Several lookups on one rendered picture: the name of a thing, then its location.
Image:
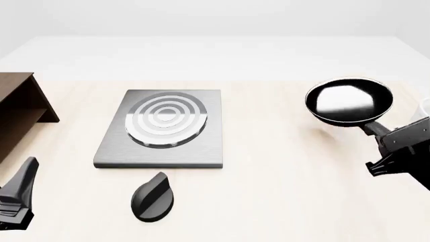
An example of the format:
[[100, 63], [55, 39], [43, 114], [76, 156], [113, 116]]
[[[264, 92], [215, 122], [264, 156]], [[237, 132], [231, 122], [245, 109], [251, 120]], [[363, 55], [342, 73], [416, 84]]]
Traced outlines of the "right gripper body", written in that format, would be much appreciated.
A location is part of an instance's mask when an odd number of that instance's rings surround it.
[[412, 154], [410, 150], [396, 151], [382, 157], [376, 163], [366, 163], [373, 177], [408, 173], [430, 191], [430, 149]]

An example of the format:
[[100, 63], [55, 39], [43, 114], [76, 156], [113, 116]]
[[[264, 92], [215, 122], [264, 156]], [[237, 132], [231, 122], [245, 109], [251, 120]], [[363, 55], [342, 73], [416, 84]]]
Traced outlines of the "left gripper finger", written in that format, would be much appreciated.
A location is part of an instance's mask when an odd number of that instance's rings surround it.
[[28, 157], [17, 173], [0, 189], [0, 202], [31, 205], [32, 191], [39, 162]]

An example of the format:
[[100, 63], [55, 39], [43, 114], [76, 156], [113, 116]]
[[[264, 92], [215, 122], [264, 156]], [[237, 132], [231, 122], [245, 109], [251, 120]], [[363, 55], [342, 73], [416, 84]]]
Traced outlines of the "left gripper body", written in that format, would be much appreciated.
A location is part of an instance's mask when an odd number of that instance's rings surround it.
[[0, 230], [26, 230], [34, 213], [20, 203], [0, 201]]

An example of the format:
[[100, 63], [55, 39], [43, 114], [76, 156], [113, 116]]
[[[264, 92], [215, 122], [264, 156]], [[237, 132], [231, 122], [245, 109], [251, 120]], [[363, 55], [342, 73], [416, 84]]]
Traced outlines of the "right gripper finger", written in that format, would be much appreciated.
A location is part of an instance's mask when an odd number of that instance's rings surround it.
[[379, 136], [378, 149], [382, 156], [386, 156], [389, 153], [394, 153], [405, 147], [413, 147], [428, 140], [430, 140], [430, 117], [422, 118]]

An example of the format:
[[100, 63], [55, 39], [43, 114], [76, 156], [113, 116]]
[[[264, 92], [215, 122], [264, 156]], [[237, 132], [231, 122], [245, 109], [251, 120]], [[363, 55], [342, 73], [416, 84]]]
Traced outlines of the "black frying pan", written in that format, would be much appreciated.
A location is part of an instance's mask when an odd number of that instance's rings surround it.
[[358, 127], [368, 136], [384, 136], [388, 128], [377, 122], [392, 107], [393, 94], [385, 84], [368, 78], [338, 78], [311, 88], [307, 110], [332, 126]]

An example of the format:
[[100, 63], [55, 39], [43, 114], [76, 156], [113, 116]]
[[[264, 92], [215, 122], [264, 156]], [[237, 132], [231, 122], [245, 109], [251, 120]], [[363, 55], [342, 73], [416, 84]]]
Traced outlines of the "round black stove knob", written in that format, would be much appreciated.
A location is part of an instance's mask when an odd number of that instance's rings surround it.
[[174, 195], [169, 179], [159, 172], [141, 185], [131, 199], [133, 215], [144, 223], [153, 223], [166, 217], [174, 205]]

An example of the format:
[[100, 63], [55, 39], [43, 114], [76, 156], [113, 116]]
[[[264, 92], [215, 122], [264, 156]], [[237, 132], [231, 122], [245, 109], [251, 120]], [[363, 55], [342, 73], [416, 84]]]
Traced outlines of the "flat grey stove plate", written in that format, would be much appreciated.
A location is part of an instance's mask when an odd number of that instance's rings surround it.
[[93, 159], [98, 169], [220, 169], [220, 90], [128, 90]]

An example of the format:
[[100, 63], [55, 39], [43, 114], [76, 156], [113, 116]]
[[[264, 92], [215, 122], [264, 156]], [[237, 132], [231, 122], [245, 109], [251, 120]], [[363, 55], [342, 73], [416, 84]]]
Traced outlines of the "dark wooden cabinet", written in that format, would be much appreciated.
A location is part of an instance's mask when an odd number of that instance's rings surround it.
[[38, 122], [60, 122], [33, 73], [0, 72], [0, 163]]

